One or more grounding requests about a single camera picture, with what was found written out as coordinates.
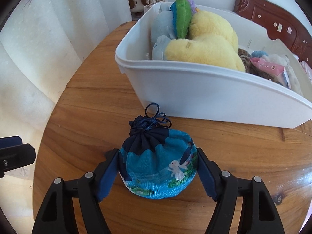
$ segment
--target white plush toy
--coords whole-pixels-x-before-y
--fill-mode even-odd
[[[263,55],[261,58],[263,58],[269,62],[277,63],[279,65],[284,66],[286,69],[289,81],[290,81],[291,90],[298,93],[299,95],[303,96],[299,80],[296,77],[293,68],[290,66],[289,59],[286,55],[279,56],[277,54],[271,54],[268,56]]]

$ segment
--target white storage container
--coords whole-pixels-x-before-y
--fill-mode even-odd
[[[295,128],[312,118],[312,84],[293,54],[280,40],[270,40],[265,28],[234,13],[197,6],[228,20],[241,48],[286,54],[304,97],[244,72],[213,65],[148,60],[152,54],[151,23],[159,7],[159,3],[154,5],[133,26],[115,55],[121,73],[126,73],[144,108],[156,102],[167,116],[283,128]]]

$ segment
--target purple plush toy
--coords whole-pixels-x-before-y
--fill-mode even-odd
[[[196,5],[195,5],[195,2],[194,0],[187,0],[188,3],[190,4],[191,6],[191,10],[192,10],[192,15],[194,15],[197,11],[196,11]]]

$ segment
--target wooden headboard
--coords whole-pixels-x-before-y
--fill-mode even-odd
[[[312,37],[285,9],[267,0],[236,0],[234,12],[266,28],[270,39],[280,39],[312,68]]]

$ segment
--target green plush toy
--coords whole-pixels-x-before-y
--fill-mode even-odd
[[[192,10],[187,0],[175,0],[170,8],[173,11],[174,32],[178,39],[185,39],[192,18]]]

